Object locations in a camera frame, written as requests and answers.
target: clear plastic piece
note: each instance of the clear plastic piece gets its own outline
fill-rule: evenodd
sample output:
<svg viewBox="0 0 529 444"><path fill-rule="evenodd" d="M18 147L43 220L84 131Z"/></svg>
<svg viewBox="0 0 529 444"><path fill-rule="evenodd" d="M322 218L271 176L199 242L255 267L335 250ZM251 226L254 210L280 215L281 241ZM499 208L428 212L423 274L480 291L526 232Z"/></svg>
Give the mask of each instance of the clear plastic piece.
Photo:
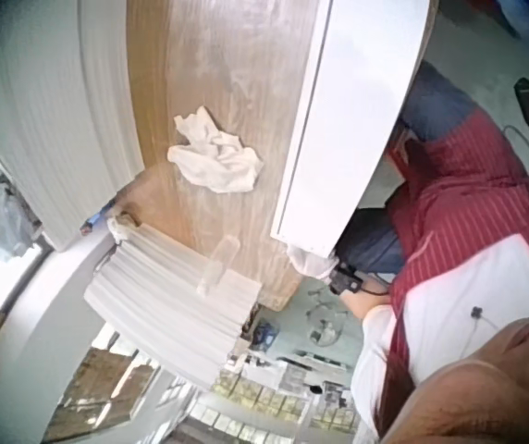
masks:
<svg viewBox="0 0 529 444"><path fill-rule="evenodd" d="M217 244L197 286L197 293L200 296L206 297L209 291L217 287L239 250L240 241L234 236L226 235Z"/></svg>

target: white shirt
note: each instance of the white shirt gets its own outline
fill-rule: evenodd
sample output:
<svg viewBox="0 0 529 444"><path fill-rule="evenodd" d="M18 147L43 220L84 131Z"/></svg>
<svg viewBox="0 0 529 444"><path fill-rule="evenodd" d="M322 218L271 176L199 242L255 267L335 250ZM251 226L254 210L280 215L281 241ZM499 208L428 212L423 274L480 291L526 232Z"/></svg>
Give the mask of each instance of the white shirt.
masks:
<svg viewBox="0 0 529 444"><path fill-rule="evenodd" d="M478 320L470 316L473 307L482 308ZM404 326L412 380L418 385L524 317L529 317L529 246L521 235L513 235L407 293ZM383 357L395 325L388 305L367 314L363 350L351 381L357 410L376 437L373 412L384 387Z"/></svg>

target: person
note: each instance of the person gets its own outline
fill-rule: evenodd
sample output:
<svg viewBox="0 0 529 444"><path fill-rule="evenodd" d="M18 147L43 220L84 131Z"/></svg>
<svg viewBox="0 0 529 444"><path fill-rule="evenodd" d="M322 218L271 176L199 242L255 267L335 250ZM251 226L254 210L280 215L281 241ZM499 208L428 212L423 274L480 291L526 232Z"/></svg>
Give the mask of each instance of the person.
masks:
<svg viewBox="0 0 529 444"><path fill-rule="evenodd" d="M529 319L421 383L382 442L529 443Z"/></svg>
<svg viewBox="0 0 529 444"><path fill-rule="evenodd" d="M487 113L425 62L400 118L416 136L406 181L336 247L359 270L397 273L386 295L373 280L340 295L363 320L357 410L386 442L499 427L529 442L529 176Z"/></svg>

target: red striped shirt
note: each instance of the red striped shirt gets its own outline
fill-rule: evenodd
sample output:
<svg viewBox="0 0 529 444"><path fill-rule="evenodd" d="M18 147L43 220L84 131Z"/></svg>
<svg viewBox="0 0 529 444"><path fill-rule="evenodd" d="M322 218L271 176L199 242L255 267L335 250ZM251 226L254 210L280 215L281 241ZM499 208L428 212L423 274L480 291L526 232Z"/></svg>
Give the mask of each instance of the red striped shirt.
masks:
<svg viewBox="0 0 529 444"><path fill-rule="evenodd" d="M387 207L407 259L390 287L397 318L390 353L408 364L407 293L513 234L529 244L529 176L480 108L442 140L410 140L406 151L407 181Z"/></svg>

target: white cabinet door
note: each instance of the white cabinet door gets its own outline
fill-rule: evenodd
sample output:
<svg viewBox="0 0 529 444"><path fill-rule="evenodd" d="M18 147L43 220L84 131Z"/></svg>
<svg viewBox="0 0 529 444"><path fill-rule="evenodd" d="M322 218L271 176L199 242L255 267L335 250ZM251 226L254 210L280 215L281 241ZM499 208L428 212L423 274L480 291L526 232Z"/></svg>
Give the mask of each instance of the white cabinet door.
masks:
<svg viewBox="0 0 529 444"><path fill-rule="evenodd" d="M431 0L321 0L271 235L328 256L386 147Z"/></svg>

